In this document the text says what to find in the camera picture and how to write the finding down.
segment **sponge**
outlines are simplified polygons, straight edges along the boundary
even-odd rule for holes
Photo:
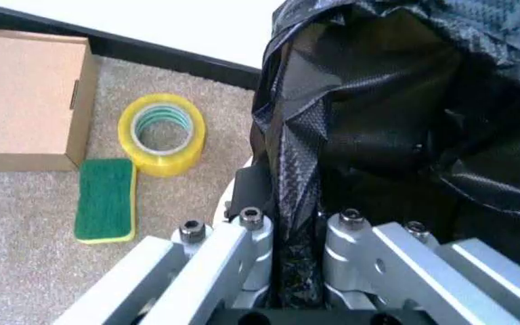
[[[135,235],[135,167],[127,159],[86,160],[79,172],[75,238],[85,244]]]

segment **yellow tape roll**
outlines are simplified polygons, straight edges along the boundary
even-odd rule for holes
[[[188,138],[172,150],[145,147],[139,135],[157,121],[177,123],[188,132]],[[206,124],[200,111],[187,99],[171,93],[153,93],[138,98],[123,111],[117,131],[123,150],[141,172],[169,177],[196,164],[204,147]]]

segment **silver metal frame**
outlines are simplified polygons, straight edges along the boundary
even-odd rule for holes
[[[55,325],[130,324],[186,263],[183,247],[148,236],[67,309]]]
[[[204,324],[219,305],[232,306],[256,259],[253,249],[246,229],[219,225],[141,324]]]
[[[328,218],[326,223],[326,243],[322,273],[325,282],[332,288],[348,292],[373,293],[369,281],[359,274],[352,259],[354,247],[362,240],[362,235],[370,229],[370,223],[363,220],[359,227],[343,227],[339,213]]]
[[[438,324],[519,324],[397,223],[372,228],[352,259],[387,307],[420,305]]]
[[[333,309],[375,310],[376,306],[366,293],[360,291],[340,291],[324,283],[324,295],[329,307]]]
[[[437,254],[520,319],[520,266],[478,239],[441,246]]]
[[[254,243],[254,250],[251,253],[255,255],[255,261],[248,278],[242,285],[243,291],[263,290],[270,283],[274,225],[270,218],[266,216],[262,216],[262,218],[259,229],[249,230]],[[234,218],[231,224],[244,227],[241,217]]]
[[[260,304],[262,304],[262,301],[264,301],[266,295],[268,294],[268,289],[270,289],[269,285],[256,291],[240,291],[236,297],[236,300],[234,301],[234,304],[232,305],[232,308],[250,309],[254,307],[260,307]]]

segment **beige carpet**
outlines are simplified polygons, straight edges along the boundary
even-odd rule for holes
[[[252,91],[168,70],[97,58],[100,78],[88,158],[124,157],[116,126],[139,96],[171,92],[202,111],[208,136],[198,165],[171,179],[139,176],[133,242],[86,246],[72,235],[77,172],[0,173],[0,324],[48,324],[147,235],[211,221],[217,200],[251,155]]]

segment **screw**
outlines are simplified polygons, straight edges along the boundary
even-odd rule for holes
[[[426,242],[429,237],[427,227],[418,221],[409,221],[405,223],[406,231],[421,242]]]
[[[341,212],[339,221],[341,225],[346,226],[348,229],[356,230],[364,222],[364,217],[357,209],[345,209]]]
[[[240,212],[240,224],[249,231],[262,229],[264,214],[256,207],[246,207]]]
[[[230,207],[232,201],[224,201],[224,222],[230,222]]]
[[[206,238],[206,226],[198,220],[186,221],[179,227],[179,237],[182,242],[196,244]]]

